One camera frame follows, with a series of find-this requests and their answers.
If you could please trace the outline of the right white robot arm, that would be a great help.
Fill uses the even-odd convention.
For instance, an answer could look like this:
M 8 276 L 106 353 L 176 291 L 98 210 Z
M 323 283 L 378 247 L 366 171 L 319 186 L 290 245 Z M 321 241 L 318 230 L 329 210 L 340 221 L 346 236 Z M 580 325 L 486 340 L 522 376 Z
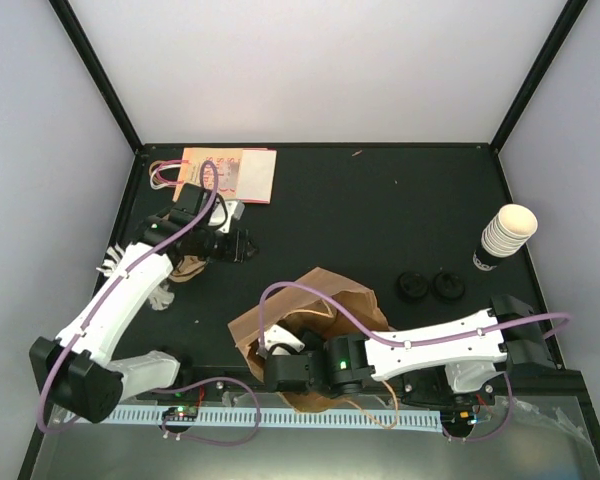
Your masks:
M 298 338 L 273 326 L 264 334 L 266 388 L 276 393 L 317 393 L 338 398 L 369 381 L 387 382 L 431 368 L 437 396 L 456 403 L 500 372 L 531 376 L 554 368 L 539 326 L 548 315 L 511 295 L 464 318 L 402 331 L 356 331 L 324 339 L 307 330 Z

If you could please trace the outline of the brown paper bag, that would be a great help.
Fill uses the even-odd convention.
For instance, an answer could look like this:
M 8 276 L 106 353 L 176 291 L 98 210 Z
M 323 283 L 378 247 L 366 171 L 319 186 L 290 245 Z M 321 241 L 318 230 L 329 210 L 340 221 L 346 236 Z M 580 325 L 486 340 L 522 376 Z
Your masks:
M 267 287 L 228 328 L 267 391 L 299 412 L 319 413 L 362 393 L 375 372 L 365 344 L 389 323 L 370 288 L 316 267 Z

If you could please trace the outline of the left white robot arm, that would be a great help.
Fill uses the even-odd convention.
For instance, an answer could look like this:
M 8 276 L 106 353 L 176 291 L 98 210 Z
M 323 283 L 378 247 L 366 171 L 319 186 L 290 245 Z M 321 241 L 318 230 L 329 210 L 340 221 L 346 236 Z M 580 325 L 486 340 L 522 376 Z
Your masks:
M 29 358 L 43 402 L 91 423 L 105 420 L 128 398 L 162 389 L 187 397 L 195 376 L 188 356 L 167 348 L 116 360 L 114 351 L 141 307 L 165 290 L 168 277 L 188 257 L 242 263 L 257 248 L 236 227 L 244 205 L 188 185 L 177 202 L 144 220 L 89 304 L 54 339 L 38 338 Z

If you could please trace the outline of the brown pulp cup carrier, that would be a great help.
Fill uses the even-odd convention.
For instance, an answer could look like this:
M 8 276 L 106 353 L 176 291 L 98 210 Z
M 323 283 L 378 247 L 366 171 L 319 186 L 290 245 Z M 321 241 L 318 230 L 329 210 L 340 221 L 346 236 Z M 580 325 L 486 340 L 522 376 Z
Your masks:
M 169 280 L 174 283 L 185 283 L 202 273 L 208 261 L 196 256 L 185 256 L 178 266 L 169 275 Z

